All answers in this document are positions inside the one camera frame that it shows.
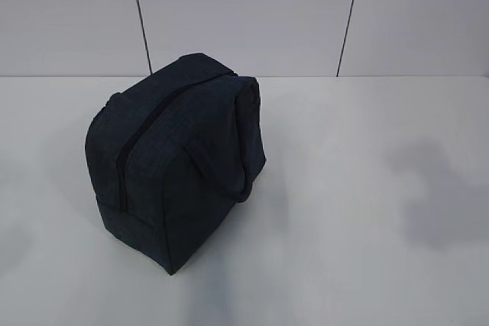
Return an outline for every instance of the white table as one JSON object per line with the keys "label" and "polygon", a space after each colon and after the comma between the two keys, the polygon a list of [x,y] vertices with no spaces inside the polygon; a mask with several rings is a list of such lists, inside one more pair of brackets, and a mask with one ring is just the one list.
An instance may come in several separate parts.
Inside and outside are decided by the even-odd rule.
{"label": "white table", "polygon": [[0,79],[0,325],[489,324],[489,80],[261,79],[268,162],[175,276],[83,144],[136,78]]}

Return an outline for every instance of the zipper track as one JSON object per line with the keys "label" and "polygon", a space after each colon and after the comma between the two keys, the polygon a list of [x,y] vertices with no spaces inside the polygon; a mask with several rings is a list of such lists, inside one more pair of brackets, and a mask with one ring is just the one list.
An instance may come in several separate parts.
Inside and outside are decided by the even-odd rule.
{"label": "zipper track", "polygon": [[235,73],[224,73],[219,74],[217,76],[213,76],[212,78],[203,80],[201,82],[197,82],[194,84],[190,84],[178,89],[175,89],[171,92],[167,97],[165,97],[159,104],[154,108],[153,111],[146,117],[141,126],[136,130],[134,134],[128,139],[128,141],[122,146],[117,159],[115,161],[115,167],[118,173],[118,187],[119,187],[119,208],[122,212],[128,212],[128,191],[126,187],[125,181],[125,171],[126,171],[126,163],[129,158],[129,154],[132,149],[136,145],[136,143],[141,139],[143,134],[151,127],[151,125],[170,107],[170,105],[175,102],[177,98],[179,98],[182,94],[187,92],[188,90],[195,88],[197,86],[202,85],[203,83],[210,82],[216,78],[221,76],[236,76]]}

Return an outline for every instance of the panel seam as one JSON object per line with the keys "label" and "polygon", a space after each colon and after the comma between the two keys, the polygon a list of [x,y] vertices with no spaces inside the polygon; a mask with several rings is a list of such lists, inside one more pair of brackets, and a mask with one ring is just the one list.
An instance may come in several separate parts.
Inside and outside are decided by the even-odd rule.
{"label": "panel seam", "polygon": [[353,4],[354,3],[355,3],[355,0],[351,0],[350,13],[348,14],[348,21],[346,23],[345,37],[343,38],[342,52],[339,56],[339,63],[338,63],[338,70],[336,71],[336,77],[339,77],[339,71],[342,67],[343,53],[345,52],[346,39],[348,37],[348,29],[350,28],[351,13],[353,12]]}
{"label": "panel seam", "polygon": [[153,74],[153,70],[151,68],[151,59],[150,59],[150,51],[147,47],[147,38],[146,38],[146,31],[144,29],[144,22],[143,22],[143,14],[141,12],[141,4],[139,0],[136,0],[136,5],[138,7],[138,15],[139,15],[139,23],[141,25],[141,31],[143,34],[143,41],[144,41],[144,49],[146,50],[146,59],[147,59],[147,66],[150,70],[150,74]]}

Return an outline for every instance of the insulated lunch bag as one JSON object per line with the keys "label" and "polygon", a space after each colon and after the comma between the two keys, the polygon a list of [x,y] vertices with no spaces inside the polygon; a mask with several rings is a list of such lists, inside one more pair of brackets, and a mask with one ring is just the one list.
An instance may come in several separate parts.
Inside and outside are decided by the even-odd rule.
{"label": "insulated lunch bag", "polygon": [[85,152],[105,228],[174,274],[265,164],[257,80],[182,56],[115,93]]}

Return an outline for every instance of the bag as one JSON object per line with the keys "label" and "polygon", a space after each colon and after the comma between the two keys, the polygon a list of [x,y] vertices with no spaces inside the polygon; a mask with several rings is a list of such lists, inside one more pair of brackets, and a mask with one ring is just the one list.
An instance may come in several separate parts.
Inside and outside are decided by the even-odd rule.
{"label": "bag", "polygon": [[265,164],[257,80],[196,53],[115,93],[86,161],[105,228],[174,274]]}

